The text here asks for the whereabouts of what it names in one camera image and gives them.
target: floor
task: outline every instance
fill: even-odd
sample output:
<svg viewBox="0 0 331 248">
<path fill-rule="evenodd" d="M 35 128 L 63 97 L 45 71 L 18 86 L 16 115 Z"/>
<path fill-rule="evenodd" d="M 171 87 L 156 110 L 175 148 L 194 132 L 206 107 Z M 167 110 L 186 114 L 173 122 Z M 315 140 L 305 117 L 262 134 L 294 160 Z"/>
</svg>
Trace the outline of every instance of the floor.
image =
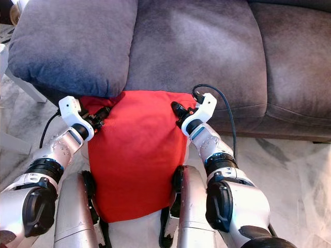
<svg viewBox="0 0 331 248">
<path fill-rule="evenodd" d="M 50 103 L 37 103 L 9 78 L 1 84 L 1 129 L 32 144 L 30 156 L 0 151 L 0 190 L 24 172 L 47 120 L 56 112 Z M 50 125 L 45 142 L 65 127 L 61 118 Z M 224 140 L 231 144 L 230 137 Z M 238 138 L 238 165 L 267 196 L 271 223 L 279 237 L 298 248 L 331 248 L 331 145 L 280 139 Z M 199 168 L 201 161 L 193 147 L 187 164 Z M 66 170 L 68 175 L 88 168 L 78 153 Z M 159 212 L 110 225 L 113 247 L 158 247 Z M 54 226 L 33 248 L 52 247 Z M 225 247 L 217 238 L 218 247 Z"/>
</svg>

